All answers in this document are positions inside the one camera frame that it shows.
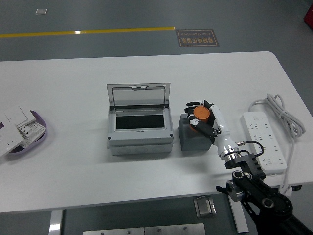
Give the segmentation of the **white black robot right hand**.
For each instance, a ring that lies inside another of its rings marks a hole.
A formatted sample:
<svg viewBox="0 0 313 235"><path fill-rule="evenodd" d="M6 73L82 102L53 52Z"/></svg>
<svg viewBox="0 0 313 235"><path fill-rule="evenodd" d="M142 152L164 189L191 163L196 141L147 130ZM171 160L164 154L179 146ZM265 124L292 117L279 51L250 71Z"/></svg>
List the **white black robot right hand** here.
<svg viewBox="0 0 313 235"><path fill-rule="evenodd" d="M197 100L187 103L186 106L185 113L191 128L211 140L218 148L218 155L222 160L228 162L240 156L239 147L231 138L225 118L217 105L206 100ZM197 108L208 110L208 121L196 115Z"/></svg>

